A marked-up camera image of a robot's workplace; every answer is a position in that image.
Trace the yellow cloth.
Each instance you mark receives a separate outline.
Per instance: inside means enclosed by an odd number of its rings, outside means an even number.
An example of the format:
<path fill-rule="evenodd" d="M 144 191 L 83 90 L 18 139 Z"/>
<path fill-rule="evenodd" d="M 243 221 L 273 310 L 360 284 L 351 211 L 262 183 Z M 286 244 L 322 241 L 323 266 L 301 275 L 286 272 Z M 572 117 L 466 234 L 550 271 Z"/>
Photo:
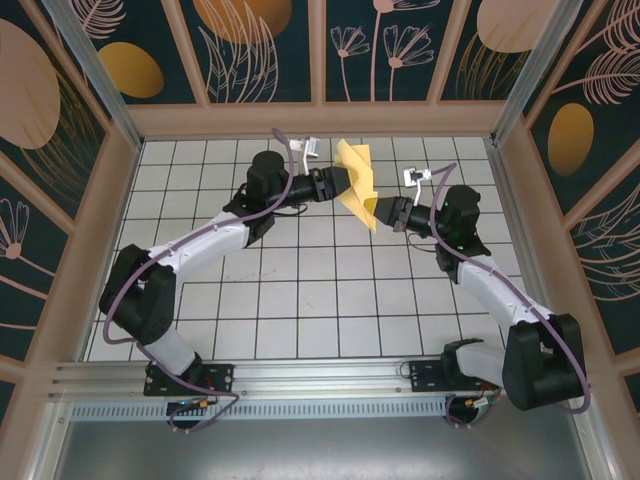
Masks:
<path fill-rule="evenodd" d="M 372 233 L 376 233 L 374 210 L 379 197 L 374 188 L 374 172 L 368 145 L 350 145 L 341 139 L 336 146 L 334 165 L 347 170 L 350 187 L 338 196 L 342 205 Z"/>

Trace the grey metal sheet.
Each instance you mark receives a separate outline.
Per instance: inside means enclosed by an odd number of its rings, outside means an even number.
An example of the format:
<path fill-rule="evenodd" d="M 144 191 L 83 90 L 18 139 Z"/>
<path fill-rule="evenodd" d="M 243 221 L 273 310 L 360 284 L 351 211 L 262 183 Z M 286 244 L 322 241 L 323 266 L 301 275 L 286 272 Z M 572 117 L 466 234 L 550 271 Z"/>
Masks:
<path fill-rule="evenodd" d="M 74 423 L 54 480 L 595 480 L 564 416 Z"/>

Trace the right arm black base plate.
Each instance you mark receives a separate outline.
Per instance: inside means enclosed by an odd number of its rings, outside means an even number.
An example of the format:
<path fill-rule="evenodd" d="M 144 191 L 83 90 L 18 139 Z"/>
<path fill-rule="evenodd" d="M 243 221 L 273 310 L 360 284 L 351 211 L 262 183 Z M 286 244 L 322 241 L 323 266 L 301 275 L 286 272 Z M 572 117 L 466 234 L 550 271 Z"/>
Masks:
<path fill-rule="evenodd" d="M 451 390 L 441 360 L 413 360 L 408 363 L 408 366 L 413 393 L 438 393 Z"/>

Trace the long aluminium mounting rail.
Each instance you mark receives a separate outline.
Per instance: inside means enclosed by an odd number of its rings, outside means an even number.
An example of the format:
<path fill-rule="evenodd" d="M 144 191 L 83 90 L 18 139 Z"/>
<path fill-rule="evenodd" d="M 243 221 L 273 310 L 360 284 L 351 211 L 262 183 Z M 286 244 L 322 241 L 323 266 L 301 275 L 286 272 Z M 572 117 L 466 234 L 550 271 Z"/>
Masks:
<path fill-rule="evenodd" d="M 404 358 L 233 360 L 232 391 L 243 400 L 409 397 Z M 143 401 L 146 363 L 59 363 L 45 392 L 68 401 Z"/>

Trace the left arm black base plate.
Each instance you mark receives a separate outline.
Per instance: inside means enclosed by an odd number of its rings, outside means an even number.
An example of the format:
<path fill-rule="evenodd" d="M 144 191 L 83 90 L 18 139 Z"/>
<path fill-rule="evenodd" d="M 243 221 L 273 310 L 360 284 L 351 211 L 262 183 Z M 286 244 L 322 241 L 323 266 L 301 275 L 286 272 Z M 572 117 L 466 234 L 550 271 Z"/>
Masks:
<path fill-rule="evenodd" d="M 203 395 L 199 390 L 187 388 L 167 376 L 159 366 L 148 364 L 145 369 L 143 395 L 146 397 Z M 201 364 L 189 367 L 180 379 L 200 389 L 230 392 L 234 380 L 232 364 Z"/>

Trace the aluminium corner post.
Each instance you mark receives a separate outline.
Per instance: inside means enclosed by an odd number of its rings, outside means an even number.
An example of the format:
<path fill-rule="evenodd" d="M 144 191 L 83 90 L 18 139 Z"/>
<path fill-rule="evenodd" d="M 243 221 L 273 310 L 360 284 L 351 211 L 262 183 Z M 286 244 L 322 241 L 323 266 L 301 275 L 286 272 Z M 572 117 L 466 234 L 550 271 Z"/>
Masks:
<path fill-rule="evenodd" d="M 40 1 L 61 35 L 63 44 L 67 44 L 79 62 L 86 80 L 93 85 L 127 143 L 138 153 L 141 136 L 93 43 L 94 40 L 107 40 L 126 18 L 124 0 Z"/>
<path fill-rule="evenodd" d="M 548 66 L 560 48 L 579 13 L 583 0 L 557 0 L 513 89 L 490 133 L 491 145 L 498 149 L 516 125 Z"/>

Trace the aluminium side rail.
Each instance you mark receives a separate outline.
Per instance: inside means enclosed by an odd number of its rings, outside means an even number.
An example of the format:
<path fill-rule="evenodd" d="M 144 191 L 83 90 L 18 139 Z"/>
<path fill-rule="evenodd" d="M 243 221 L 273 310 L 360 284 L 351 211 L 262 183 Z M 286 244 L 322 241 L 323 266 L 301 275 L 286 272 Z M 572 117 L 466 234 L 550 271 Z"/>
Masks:
<path fill-rule="evenodd" d="M 493 145 L 486 147 L 503 212 L 514 244 L 523 282 L 527 294 L 539 304 L 550 309 L 553 303 L 549 297 L 540 268 L 534 242 L 526 223 L 524 210 L 517 196 L 502 151 Z"/>

